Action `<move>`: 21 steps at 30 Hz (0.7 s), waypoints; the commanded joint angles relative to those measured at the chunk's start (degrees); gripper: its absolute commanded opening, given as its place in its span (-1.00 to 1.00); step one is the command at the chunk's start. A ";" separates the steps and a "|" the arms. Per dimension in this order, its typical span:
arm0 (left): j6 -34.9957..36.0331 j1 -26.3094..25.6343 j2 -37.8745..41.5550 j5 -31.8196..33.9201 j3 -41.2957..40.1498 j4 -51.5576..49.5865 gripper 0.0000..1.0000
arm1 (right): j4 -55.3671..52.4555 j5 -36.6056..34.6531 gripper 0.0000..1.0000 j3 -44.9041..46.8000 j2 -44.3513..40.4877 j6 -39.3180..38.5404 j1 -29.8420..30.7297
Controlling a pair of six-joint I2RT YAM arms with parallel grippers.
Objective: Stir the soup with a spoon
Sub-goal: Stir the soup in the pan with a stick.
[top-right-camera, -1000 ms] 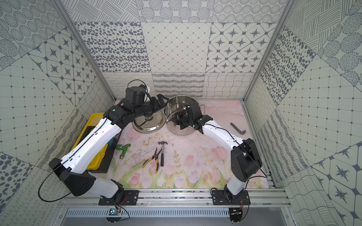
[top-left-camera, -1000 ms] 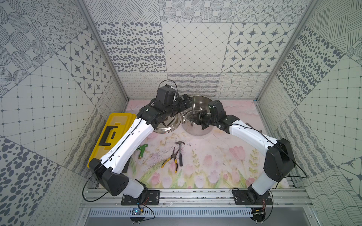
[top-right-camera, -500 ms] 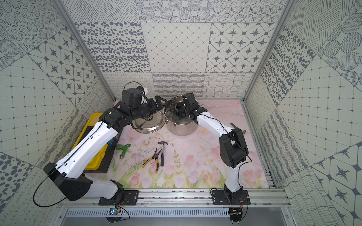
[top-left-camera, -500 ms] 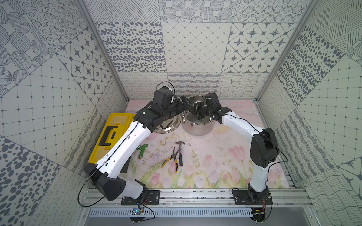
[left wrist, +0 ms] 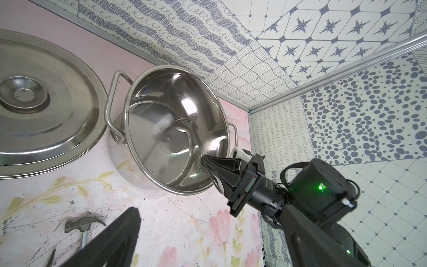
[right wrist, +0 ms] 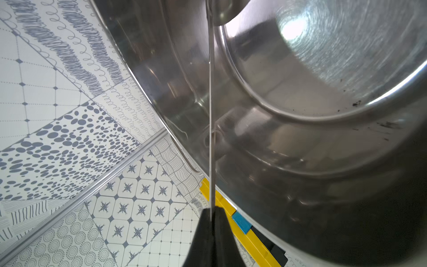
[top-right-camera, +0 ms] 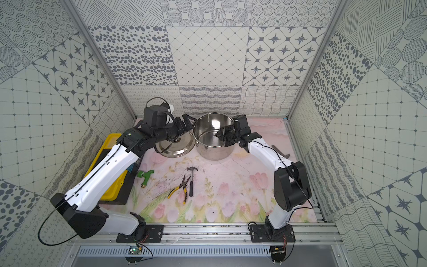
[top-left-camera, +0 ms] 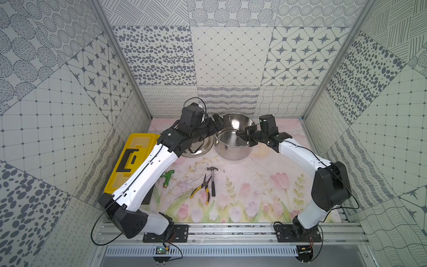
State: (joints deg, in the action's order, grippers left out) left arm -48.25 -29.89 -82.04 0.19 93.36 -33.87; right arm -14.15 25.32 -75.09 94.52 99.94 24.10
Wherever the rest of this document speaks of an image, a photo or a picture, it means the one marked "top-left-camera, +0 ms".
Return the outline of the stainless steel pot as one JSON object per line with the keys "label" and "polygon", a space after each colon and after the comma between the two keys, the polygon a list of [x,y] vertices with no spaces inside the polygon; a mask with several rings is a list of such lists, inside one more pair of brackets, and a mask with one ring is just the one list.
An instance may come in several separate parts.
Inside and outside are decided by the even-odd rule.
{"label": "stainless steel pot", "polygon": [[224,159],[238,161],[248,157],[252,148],[247,141],[237,136],[239,130],[256,125],[249,117],[240,113],[228,113],[222,116],[224,128],[215,135],[214,148]]}

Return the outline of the steel pot lid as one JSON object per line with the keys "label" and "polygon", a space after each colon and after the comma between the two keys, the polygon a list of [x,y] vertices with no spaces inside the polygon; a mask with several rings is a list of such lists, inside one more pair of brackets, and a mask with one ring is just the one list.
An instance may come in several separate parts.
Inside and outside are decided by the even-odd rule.
{"label": "steel pot lid", "polygon": [[214,136],[205,138],[204,141],[195,142],[189,150],[185,150],[182,154],[185,158],[197,158],[207,154],[214,145]]}

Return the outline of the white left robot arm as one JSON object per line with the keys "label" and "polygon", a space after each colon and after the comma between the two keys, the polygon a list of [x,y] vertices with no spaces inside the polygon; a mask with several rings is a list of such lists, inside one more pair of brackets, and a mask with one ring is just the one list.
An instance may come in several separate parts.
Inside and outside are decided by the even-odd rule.
{"label": "white left robot arm", "polygon": [[192,144],[230,128],[226,115],[209,116],[197,103],[184,107],[180,119],[161,133],[141,166],[114,193],[101,195],[103,213],[128,239],[142,231],[168,239],[173,232],[172,219],[160,212],[140,210],[142,201],[166,169]]}

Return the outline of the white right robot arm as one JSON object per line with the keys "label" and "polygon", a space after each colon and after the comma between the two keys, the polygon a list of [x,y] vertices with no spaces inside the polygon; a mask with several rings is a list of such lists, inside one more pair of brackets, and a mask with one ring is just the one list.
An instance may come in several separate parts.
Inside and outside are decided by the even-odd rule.
{"label": "white right robot arm", "polygon": [[239,130],[237,136],[250,147],[259,142],[266,144],[277,153],[287,156],[308,174],[314,176],[311,189],[312,200],[299,215],[292,220],[292,234],[302,239],[316,230],[321,219],[327,217],[333,208],[352,197],[348,172],[340,161],[323,159],[310,149],[301,146],[292,136],[279,132],[273,115],[259,117],[260,129],[256,125]]}

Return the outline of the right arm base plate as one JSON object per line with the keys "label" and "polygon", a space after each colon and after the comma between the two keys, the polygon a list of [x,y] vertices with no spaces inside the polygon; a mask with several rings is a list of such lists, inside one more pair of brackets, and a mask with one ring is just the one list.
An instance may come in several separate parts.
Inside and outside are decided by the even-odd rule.
{"label": "right arm base plate", "polygon": [[292,224],[276,222],[273,225],[279,243],[320,243],[322,234],[318,227],[297,230]]}

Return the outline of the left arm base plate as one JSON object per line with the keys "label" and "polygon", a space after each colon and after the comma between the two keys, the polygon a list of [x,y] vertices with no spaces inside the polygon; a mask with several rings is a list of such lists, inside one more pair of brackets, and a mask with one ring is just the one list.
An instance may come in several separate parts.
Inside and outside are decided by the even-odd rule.
{"label": "left arm base plate", "polygon": [[168,228],[162,235],[145,233],[143,236],[144,243],[186,243],[189,235],[189,225],[175,224],[173,228]]}

